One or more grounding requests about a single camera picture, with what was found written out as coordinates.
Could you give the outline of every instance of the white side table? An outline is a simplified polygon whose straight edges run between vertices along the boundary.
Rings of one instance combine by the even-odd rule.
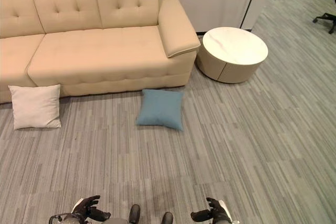
[[[255,34],[218,27],[204,35],[196,64],[211,79],[238,83],[246,81],[267,55],[266,44]]]

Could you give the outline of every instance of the blue pillow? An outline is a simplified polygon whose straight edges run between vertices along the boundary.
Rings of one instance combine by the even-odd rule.
[[[162,125],[183,130],[182,92],[144,89],[142,93],[144,97],[137,125]]]

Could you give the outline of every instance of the striped carpet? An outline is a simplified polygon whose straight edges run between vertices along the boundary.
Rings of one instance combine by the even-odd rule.
[[[241,84],[193,69],[177,132],[136,126],[141,93],[61,99],[60,129],[13,131],[0,109],[0,223],[47,223],[81,197],[140,223],[193,223],[206,196],[243,224],[336,223],[336,34],[333,0],[268,0],[253,32],[269,56]]]

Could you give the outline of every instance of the office chair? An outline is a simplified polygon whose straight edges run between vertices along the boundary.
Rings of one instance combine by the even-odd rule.
[[[329,33],[332,34],[334,32],[334,29],[335,29],[335,26],[336,26],[336,16],[332,15],[332,14],[329,14],[329,13],[325,13],[322,16],[316,17],[313,20],[313,22],[316,23],[318,18],[319,19],[326,19],[326,20],[331,20],[332,21],[332,27],[331,27],[331,29],[329,31]]]

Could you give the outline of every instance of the sofa backrest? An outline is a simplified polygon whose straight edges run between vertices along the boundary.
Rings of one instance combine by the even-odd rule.
[[[159,0],[0,0],[1,38],[157,25]]]
[[[98,0],[102,28],[153,26],[159,0]]]
[[[0,38],[44,33],[33,0],[0,0]]]
[[[101,28],[97,0],[34,0],[46,33]]]

